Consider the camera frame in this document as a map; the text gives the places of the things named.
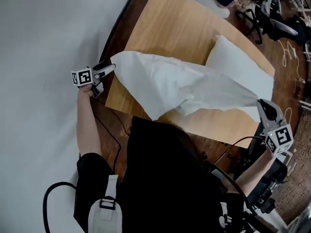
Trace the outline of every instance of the white wall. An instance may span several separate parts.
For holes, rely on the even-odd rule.
[[[0,229],[44,232],[42,199],[76,180],[70,71],[95,64],[127,0],[0,0]],[[51,232],[80,232],[74,191],[49,197]]]

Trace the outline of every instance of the buckle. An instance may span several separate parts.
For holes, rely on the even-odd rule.
[[[111,196],[104,197],[99,207],[103,209],[108,209],[108,210],[115,210],[116,200]]]

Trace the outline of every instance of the wooden floor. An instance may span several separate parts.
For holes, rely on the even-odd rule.
[[[124,50],[127,40],[137,22],[141,11],[146,5],[148,0],[131,0],[128,8],[125,11],[124,16],[121,18],[116,31],[112,37],[111,43],[106,53],[103,54],[102,60],[109,64],[109,59],[114,54]],[[286,6],[282,4],[282,11],[286,16],[291,16],[292,12]],[[247,30],[246,23],[244,20],[238,21],[234,13],[231,13],[228,21],[238,28],[241,32]],[[253,33],[249,36],[249,39],[255,43],[257,40],[256,34]],[[287,39],[281,39],[283,46],[286,46]],[[299,75],[303,78],[306,77],[306,62],[303,56],[302,47],[298,46],[295,42],[290,41],[290,44],[296,48],[297,55],[300,60]],[[256,45],[258,49],[267,57],[270,63],[276,69],[275,73],[275,84],[273,92],[273,101],[276,102],[283,111],[290,107],[293,111],[291,116],[291,126],[293,132],[296,131],[301,110],[299,108],[299,95],[303,94],[303,85],[297,82],[295,85],[295,79],[297,77],[296,60],[290,60],[288,55],[286,56],[287,66],[282,65],[283,50],[279,42],[275,42],[267,35],[263,36],[263,44]],[[112,82],[113,74],[108,75],[105,80],[105,86],[110,87]],[[107,97],[108,89],[100,96],[100,101],[105,102]],[[106,125],[106,127],[111,131],[111,133],[120,141],[122,145],[122,151],[118,158],[116,165],[116,173],[123,176],[126,170],[126,144],[128,136],[124,132],[121,123],[118,121],[117,117],[112,113],[112,111],[104,106],[104,104],[93,101],[92,103],[94,113],[100,118],[100,120]],[[126,130],[131,126],[131,117],[129,115],[116,112],[116,115],[123,122]],[[290,113],[286,114],[287,120],[290,119]],[[110,166],[113,166],[113,162],[118,151],[118,144],[109,136],[107,131],[98,123],[101,143],[102,143],[102,153],[103,157],[108,161]],[[200,151],[204,151],[207,154],[208,160],[215,161],[226,149],[227,144],[217,142],[211,139],[206,139],[196,135],[190,135],[195,145]],[[233,147],[229,153],[233,158],[227,158],[224,156],[219,162],[219,166],[228,171],[231,165],[234,163],[235,159],[239,158],[238,148]]]

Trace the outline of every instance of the white pillow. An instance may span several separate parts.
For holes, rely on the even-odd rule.
[[[234,45],[223,35],[217,37],[206,66],[217,70],[232,78],[254,92],[260,99],[271,100],[273,91],[273,78],[259,68],[259,66],[240,48]],[[239,108],[260,122],[256,107]]]

